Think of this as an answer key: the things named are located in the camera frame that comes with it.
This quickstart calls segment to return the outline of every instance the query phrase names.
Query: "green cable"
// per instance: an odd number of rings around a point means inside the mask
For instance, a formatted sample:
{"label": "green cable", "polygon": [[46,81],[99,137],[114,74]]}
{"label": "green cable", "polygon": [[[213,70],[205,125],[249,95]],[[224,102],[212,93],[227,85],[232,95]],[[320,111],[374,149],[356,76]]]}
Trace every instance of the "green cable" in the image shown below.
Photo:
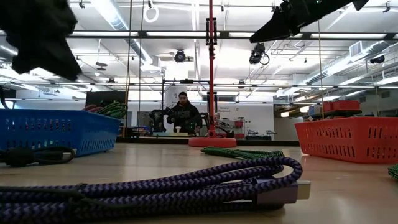
{"label": "green cable", "polygon": [[201,150],[205,154],[212,156],[221,156],[227,158],[235,158],[235,159],[259,159],[259,158],[267,158],[267,157],[283,157],[285,156],[282,151],[275,152],[263,152],[263,151],[249,151],[249,150],[241,150],[241,149],[224,149],[218,147],[206,147]]}
{"label": "green cable", "polygon": [[398,180],[398,164],[388,168],[388,174],[394,179]]}
{"label": "green cable", "polygon": [[127,105],[124,103],[114,102],[100,109],[96,113],[116,119],[123,119],[127,115]]}

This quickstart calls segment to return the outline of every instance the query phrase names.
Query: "red pole base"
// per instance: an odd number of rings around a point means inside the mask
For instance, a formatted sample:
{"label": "red pole base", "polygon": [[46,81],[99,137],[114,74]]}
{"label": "red pole base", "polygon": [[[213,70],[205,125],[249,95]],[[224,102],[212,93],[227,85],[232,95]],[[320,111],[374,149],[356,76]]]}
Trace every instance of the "red pole base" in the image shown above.
{"label": "red pole base", "polygon": [[190,138],[188,145],[191,147],[236,147],[235,138]]}

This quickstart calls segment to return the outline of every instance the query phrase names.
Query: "wooden table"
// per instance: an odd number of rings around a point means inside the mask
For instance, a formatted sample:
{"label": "wooden table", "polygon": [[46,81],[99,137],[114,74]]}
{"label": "wooden table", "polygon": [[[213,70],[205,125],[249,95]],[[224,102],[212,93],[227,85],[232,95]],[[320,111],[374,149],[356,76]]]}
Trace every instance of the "wooden table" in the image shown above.
{"label": "wooden table", "polygon": [[[299,160],[302,180],[312,182],[310,200],[274,212],[241,212],[202,216],[154,217],[104,223],[283,223],[391,224],[397,222],[398,183],[387,165],[363,165],[303,156],[299,147],[238,147],[283,150]],[[57,166],[0,166],[0,185],[73,185],[152,179],[182,174],[234,159],[206,156],[184,145],[117,144],[113,151]]]}

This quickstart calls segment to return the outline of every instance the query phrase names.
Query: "man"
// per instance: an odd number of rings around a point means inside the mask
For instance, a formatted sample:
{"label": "man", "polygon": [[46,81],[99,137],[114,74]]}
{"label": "man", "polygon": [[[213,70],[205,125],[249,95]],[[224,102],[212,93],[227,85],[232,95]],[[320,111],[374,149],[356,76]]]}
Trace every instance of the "man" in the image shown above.
{"label": "man", "polygon": [[[181,92],[178,95],[178,103],[172,108],[173,115],[167,117],[167,122],[169,124],[174,123],[174,132],[177,130],[175,127],[181,127],[181,133],[188,133],[189,135],[196,135],[199,133],[200,128],[203,126],[201,117],[198,109],[193,106],[189,100],[187,93]],[[194,128],[189,127],[189,123],[193,121],[195,123]]]}

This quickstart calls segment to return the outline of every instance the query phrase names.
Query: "blue plastic basket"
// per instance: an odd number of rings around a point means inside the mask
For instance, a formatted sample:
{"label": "blue plastic basket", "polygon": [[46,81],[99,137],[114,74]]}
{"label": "blue plastic basket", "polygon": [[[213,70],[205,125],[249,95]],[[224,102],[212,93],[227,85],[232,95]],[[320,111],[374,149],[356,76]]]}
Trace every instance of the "blue plastic basket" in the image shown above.
{"label": "blue plastic basket", "polygon": [[87,111],[0,110],[0,150],[67,146],[76,156],[114,147],[120,120]]}

